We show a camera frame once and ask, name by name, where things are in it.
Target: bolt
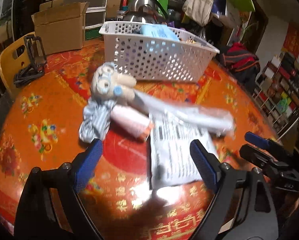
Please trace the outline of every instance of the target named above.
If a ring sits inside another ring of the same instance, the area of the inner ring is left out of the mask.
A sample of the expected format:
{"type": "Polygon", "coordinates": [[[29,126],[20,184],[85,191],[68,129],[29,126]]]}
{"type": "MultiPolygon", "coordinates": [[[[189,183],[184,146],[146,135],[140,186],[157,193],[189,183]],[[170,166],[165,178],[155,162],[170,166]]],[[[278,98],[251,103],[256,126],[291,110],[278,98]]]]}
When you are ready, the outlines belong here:
{"type": "Polygon", "coordinates": [[[38,173],[39,170],[40,170],[39,167],[34,167],[34,168],[32,168],[32,173],[38,173]]]}
{"type": "Polygon", "coordinates": [[[228,163],[222,163],[221,166],[222,166],[225,170],[229,170],[230,167],[231,167],[228,163]]]}
{"type": "Polygon", "coordinates": [[[68,170],[71,166],[71,163],[63,163],[62,164],[62,168],[65,169],[65,170],[68,170]]]}
{"type": "Polygon", "coordinates": [[[257,174],[262,173],[262,171],[261,171],[260,168],[258,168],[258,167],[254,167],[254,168],[253,168],[253,171],[256,172],[257,174]]]}

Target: table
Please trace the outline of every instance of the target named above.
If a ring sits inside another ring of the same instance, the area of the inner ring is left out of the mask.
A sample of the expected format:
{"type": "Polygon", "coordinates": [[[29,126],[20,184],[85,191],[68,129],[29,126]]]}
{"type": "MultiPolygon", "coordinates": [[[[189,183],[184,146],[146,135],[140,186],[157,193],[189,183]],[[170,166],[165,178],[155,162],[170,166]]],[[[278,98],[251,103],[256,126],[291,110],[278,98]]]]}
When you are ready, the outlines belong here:
{"type": "MultiPolygon", "coordinates": [[[[105,60],[101,39],[83,49],[48,56],[46,74],[26,86],[13,104],[0,138],[0,214],[13,223],[17,204],[34,166],[58,168],[84,151],[78,129],[90,96],[95,69],[105,60]]],[[[245,132],[276,138],[250,97],[214,61],[196,84],[138,82],[138,90],[161,99],[191,102],[231,112],[233,137],[215,138],[221,162],[251,169],[239,157],[245,132]]],[[[188,239],[213,197],[202,182],[160,190],[166,202],[151,197],[148,143],[126,136],[113,122],[104,152],[80,198],[105,239],[188,239]]],[[[61,214],[57,194],[55,209],[61,214]]],[[[59,215],[66,228],[66,219],[59,215]]]]}

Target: red chinese banner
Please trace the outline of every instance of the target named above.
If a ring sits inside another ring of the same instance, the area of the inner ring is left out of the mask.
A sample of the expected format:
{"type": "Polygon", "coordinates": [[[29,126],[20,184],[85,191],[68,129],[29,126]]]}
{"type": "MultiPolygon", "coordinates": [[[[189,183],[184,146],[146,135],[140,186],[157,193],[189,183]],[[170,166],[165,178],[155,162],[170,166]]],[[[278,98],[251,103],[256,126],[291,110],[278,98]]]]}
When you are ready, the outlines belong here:
{"type": "Polygon", "coordinates": [[[296,58],[299,55],[299,28],[289,23],[286,38],[283,44],[283,51],[289,51],[296,58]]]}

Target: white plastic basket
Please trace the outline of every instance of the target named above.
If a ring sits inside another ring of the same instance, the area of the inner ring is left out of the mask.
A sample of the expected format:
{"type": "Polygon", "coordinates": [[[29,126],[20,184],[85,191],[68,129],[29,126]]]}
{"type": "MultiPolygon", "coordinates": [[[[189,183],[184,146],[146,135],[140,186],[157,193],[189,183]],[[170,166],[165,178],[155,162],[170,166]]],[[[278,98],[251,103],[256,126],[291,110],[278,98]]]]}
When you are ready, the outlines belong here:
{"type": "Polygon", "coordinates": [[[182,41],[132,33],[142,25],[111,21],[99,31],[104,35],[105,60],[115,62],[119,73],[131,74],[137,80],[197,82],[212,57],[219,53],[208,42],[176,28],[170,27],[182,41]]]}

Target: green basket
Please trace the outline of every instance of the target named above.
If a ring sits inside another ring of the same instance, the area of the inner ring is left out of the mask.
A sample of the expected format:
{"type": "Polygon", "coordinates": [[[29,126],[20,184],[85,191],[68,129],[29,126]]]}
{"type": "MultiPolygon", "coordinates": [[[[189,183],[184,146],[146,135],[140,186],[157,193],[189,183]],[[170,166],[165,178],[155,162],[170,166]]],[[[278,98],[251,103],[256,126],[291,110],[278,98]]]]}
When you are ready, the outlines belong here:
{"type": "Polygon", "coordinates": [[[85,40],[91,40],[91,39],[98,38],[98,37],[102,36],[102,34],[99,34],[100,28],[101,28],[101,26],[97,27],[95,29],[85,30],[85,40]]]}

